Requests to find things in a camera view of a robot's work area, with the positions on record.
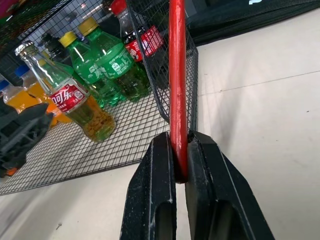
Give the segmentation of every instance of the black plastic bracket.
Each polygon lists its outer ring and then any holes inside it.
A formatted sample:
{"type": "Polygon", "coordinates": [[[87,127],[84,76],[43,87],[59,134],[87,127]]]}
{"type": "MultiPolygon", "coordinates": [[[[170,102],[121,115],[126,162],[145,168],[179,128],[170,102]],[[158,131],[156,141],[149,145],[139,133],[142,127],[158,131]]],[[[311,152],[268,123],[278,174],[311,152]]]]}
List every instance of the black plastic bracket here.
{"type": "Polygon", "coordinates": [[[156,136],[128,187],[121,240],[175,240],[176,182],[168,133],[156,136]]]}
{"type": "Polygon", "coordinates": [[[46,113],[47,107],[47,103],[40,103],[20,114],[13,112],[0,118],[0,178],[7,170],[21,168],[27,152],[47,133],[54,117],[53,113],[46,113]],[[3,130],[12,131],[6,135],[3,130]]]}
{"type": "MultiPolygon", "coordinates": [[[[192,240],[274,240],[248,182],[211,137],[190,132],[185,184],[192,240]]],[[[121,240],[175,240],[173,152],[168,133],[155,137],[126,196],[121,240]]]]}
{"type": "Polygon", "coordinates": [[[274,240],[250,186],[211,137],[191,132],[185,184],[192,240],[274,240]]]}

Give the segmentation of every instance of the green bottle label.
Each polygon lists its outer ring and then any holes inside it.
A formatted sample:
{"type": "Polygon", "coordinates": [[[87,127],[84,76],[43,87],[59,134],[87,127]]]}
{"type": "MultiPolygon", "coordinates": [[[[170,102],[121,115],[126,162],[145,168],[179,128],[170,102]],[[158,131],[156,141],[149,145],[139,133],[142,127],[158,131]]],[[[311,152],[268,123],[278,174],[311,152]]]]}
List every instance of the green bottle label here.
{"type": "Polygon", "coordinates": [[[116,79],[125,74],[134,64],[130,53],[122,43],[110,48],[105,56],[96,62],[100,70],[110,79],[116,79]]]}
{"type": "Polygon", "coordinates": [[[88,84],[93,84],[100,80],[104,75],[99,67],[94,63],[93,59],[87,59],[83,56],[85,62],[76,63],[75,71],[82,77],[88,84]]]}

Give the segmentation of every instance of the metal wire basket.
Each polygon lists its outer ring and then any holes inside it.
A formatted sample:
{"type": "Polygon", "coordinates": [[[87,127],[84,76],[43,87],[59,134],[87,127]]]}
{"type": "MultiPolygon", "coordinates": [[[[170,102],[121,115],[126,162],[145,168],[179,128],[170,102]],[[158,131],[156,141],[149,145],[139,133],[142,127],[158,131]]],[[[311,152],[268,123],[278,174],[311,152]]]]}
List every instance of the metal wire basket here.
{"type": "MultiPolygon", "coordinates": [[[[127,0],[128,11],[137,35],[139,48],[142,50],[143,63],[150,79],[152,91],[161,116],[169,123],[170,90],[169,85],[169,0],[127,0]],[[151,41],[143,41],[140,23],[147,28],[155,26],[160,32],[163,45],[152,56],[145,50],[153,41],[159,41],[159,35],[150,36],[151,41]]],[[[197,94],[198,94],[198,50],[186,29],[186,107],[188,128],[197,128],[197,94]]]]}
{"type": "MultiPolygon", "coordinates": [[[[122,102],[116,107],[108,106],[105,110],[116,120],[116,130],[104,142],[95,143],[84,136],[75,123],[58,124],[27,154],[26,164],[0,187],[0,195],[20,192],[53,183],[62,182],[114,168],[123,167],[141,161],[150,141],[158,134],[168,131],[170,90],[159,87],[168,84],[168,0],[134,0],[128,3],[131,17],[135,13],[143,15],[149,25],[157,25],[163,37],[163,50],[157,52],[156,60],[143,56],[143,62],[150,79],[153,94],[137,103],[122,102]]],[[[116,23],[118,19],[103,11],[101,0],[68,0],[60,1],[60,8],[49,10],[41,24],[32,28],[33,33],[26,35],[28,40],[38,44],[41,37],[51,33],[60,38],[65,32],[74,31],[81,37],[77,26],[87,17],[94,17],[103,28],[116,23]]],[[[120,32],[119,25],[112,27],[113,35],[120,32]]],[[[197,128],[197,84],[198,84],[198,51],[189,34],[186,39],[186,108],[188,128],[197,128]]],[[[22,81],[13,77],[13,71],[21,64],[11,53],[0,58],[0,74],[15,85],[22,81]]]]}

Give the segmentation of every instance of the orange liquid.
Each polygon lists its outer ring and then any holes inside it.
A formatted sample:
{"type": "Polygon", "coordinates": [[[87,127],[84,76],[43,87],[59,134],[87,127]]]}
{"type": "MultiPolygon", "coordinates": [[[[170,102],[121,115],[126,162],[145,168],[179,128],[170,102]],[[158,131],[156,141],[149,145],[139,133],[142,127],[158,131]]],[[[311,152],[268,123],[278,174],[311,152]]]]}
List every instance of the orange liquid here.
{"type": "Polygon", "coordinates": [[[46,95],[45,91],[42,89],[40,84],[36,82],[35,84],[31,85],[28,89],[27,92],[34,96],[39,103],[48,103],[49,106],[47,108],[47,112],[49,113],[54,113],[55,116],[53,117],[53,121],[55,124],[57,124],[57,121],[61,123],[71,123],[72,120],[68,118],[66,115],[64,115],[59,108],[54,104],[54,102],[51,100],[51,98],[46,95]]]}
{"type": "Polygon", "coordinates": [[[7,101],[5,104],[15,108],[15,110],[19,114],[26,108],[37,105],[38,101],[32,96],[29,96],[29,94],[25,91],[21,90],[17,95],[9,99],[9,101],[7,101]]]}

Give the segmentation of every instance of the orange juice bottle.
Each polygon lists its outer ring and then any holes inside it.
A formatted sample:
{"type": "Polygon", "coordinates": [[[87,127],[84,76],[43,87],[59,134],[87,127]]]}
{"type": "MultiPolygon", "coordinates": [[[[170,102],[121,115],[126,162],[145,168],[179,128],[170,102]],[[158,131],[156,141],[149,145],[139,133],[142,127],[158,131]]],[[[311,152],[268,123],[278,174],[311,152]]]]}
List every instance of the orange juice bottle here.
{"type": "Polygon", "coordinates": [[[36,76],[32,71],[30,71],[27,65],[22,65],[15,70],[15,74],[22,78],[23,80],[23,89],[30,94],[31,96],[35,97],[39,103],[48,103],[49,106],[47,108],[48,113],[53,113],[54,117],[51,123],[51,126],[57,124],[57,121],[61,123],[71,123],[72,120],[64,115],[59,108],[54,104],[50,97],[48,97],[43,88],[40,86],[39,82],[37,81],[36,76]]]}
{"type": "Polygon", "coordinates": [[[15,108],[18,114],[38,104],[38,101],[26,93],[23,87],[13,86],[6,80],[0,82],[0,91],[3,93],[4,103],[15,108]]]}

